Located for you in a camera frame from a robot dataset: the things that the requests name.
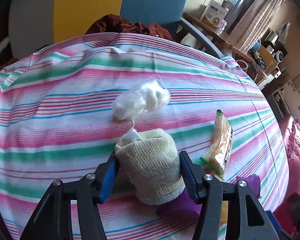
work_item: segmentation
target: chair backrest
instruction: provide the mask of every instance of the chair backrest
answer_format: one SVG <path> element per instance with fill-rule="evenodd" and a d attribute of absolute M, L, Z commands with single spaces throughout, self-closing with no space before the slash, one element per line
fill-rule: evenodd
<path fill-rule="evenodd" d="M 157 23 L 174 36 L 186 0 L 122 0 L 120 16 L 143 25 Z"/>
<path fill-rule="evenodd" d="M 174 37 L 186 0 L 12 0 L 9 38 L 14 57 L 83 35 L 107 14 L 144 25 L 158 23 Z"/>

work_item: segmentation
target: metal screw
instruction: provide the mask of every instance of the metal screw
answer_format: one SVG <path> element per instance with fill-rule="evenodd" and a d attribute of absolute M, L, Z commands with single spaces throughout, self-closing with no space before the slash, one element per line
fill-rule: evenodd
<path fill-rule="evenodd" d="M 247 183 L 244 180 L 239 181 L 239 186 L 245 187 L 246 185 L 247 185 Z"/>
<path fill-rule="evenodd" d="M 52 184 L 53 184 L 54 186 L 59 186 L 60 183 L 61 183 L 61 180 L 60 180 L 60 179 L 55 179 L 55 180 L 52 182 Z"/>
<path fill-rule="evenodd" d="M 89 173 L 86 177 L 87 179 L 94 179 L 96 176 L 94 175 L 94 173 Z"/>
<path fill-rule="evenodd" d="M 212 180 L 213 179 L 213 176 L 210 175 L 210 174 L 206 174 L 203 176 L 205 180 Z"/>

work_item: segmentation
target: blue gripper pad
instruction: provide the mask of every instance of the blue gripper pad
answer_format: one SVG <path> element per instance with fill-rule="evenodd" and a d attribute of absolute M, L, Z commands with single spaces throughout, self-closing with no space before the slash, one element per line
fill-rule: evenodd
<path fill-rule="evenodd" d="M 281 226 L 279 224 L 279 222 L 277 221 L 277 219 L 275 218 L 275 216 L 272 214 L 272 212 L 270 210 L 266 211 L 266 214 L 268 215 L 268 218 L 270 219 L 274 230 L 277 232 L 277 234 L 279 234 L 281 232 Z"/>
<path fill-rule="evenodd" d="M 98 166 L 96 170 L 96 176 L 98 183 L 101 184 L 99 192 L 100 204 L 110 197 L 119 167 L 119 161 L 114 154 L 109 157 L 106 163 L 102 163 Z"/>

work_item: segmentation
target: snack bag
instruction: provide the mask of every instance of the snack bag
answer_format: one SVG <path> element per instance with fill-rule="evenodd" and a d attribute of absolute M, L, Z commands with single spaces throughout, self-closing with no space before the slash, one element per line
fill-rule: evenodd
<path fill-rule="evenodd" d="M 203 167 L 213 171 L 220 178 L 223 178 L 230 158 L 232 136 L 233 130 L 228 119 L 221 110 L 217 110 L 210 147 L 200 160 Z"/>

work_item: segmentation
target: chair armrest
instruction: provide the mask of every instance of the chair armrest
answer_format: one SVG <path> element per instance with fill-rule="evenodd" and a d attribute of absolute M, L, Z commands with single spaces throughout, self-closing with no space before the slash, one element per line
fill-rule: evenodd
<path fill-rule="evenodd" d="M 205 36 L 201 33 L 196 27 L 194 27 L 190 22 L 186 21 L 185 19 L 181 18 L 180 25 L 188 31 L 192 36 L 194 36 L 197 41 L 199 41 L 202 46 L 204 46 L 210 55 L 216 58 L 223 58 L 224 55 L 222 52 Z"/>

